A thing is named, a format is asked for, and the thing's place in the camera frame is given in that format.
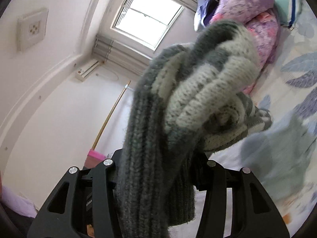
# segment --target purple blanket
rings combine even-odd
[[[37,212],[34,204],[23,197],[15,195],[8,187],[2,187],[1,203],[21,216],[35,218]]]
[[[231,19],[240,22],[253,34],[259,53],[259,68],[274,59],[279,32],[279,21],[273,11],[274,0],[220,0],[215,15],[210,23]],[[249,94],[255,83],[244,92]]]

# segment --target wooden stick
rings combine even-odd
[[[98,144],[98,141],[99,141],[99,139],[100,139],[100,137],[101,137],[101,135],[102,135],[102,133],[103,133],[103,131],[104,131],[104,129],[105,129],[107,123],[109,122],[109,119],[110,119],[112,113],[113,113],[114,110],[116,109],[116,107],[117,107],[117,105],[118,105],[120,99],[122,98],[123,94],[125,93],[126,89],[127,89],[128,86],[130,85],[130,83],[131,83],[131,80],[129,80],[128,84],[125,85],[123,91],[121,92],[121,94],[120,94],[120,96],[118,97],[117,101],[116,101],[115,104],[113,105],[113,107],[112,107],[110,113],[108,114],[108,116],[107,116],[105,122],[103,123],[103,125],[102,125],[102,127],[101,127],[101,129],[100,129],[100,131],[99,131],[99,133],[98,133],[98,135],[97,135],[97,138],[96,138],[96,140],[95,140],[95,142],[94,142],[94,144],[93,144],[93,146],[92,146],[92,148],[91,148],[92,150],[95,150],[95,148],[96,148],[96,146],[97,146],[97,144]]]

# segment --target gray knit fabric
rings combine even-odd
[[[192,220],[192,155],[270,126],[269,114],[239,92],[258,76],[257,64],[251,35],[232,21],[151,61],[135,90],[118,173],[126,238],[168,237],[168,225]]]

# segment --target pink blanket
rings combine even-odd
[[[213,23],[221,19],[240,22],[253,34],[259,53],[259,68],[274,59],[279,31],[279,21],[272,8],[274,0],[220,0],[219,6],[210,20]],[[255,83],[244,89],[249,94]]]

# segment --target wall socket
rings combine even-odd
[[[19,51],[25,51],[45,37],[48,9],[23,15],[18,19],[17,47]]]
[[[40,21],[29,25],[29,35],[34,36],[40,32]]]

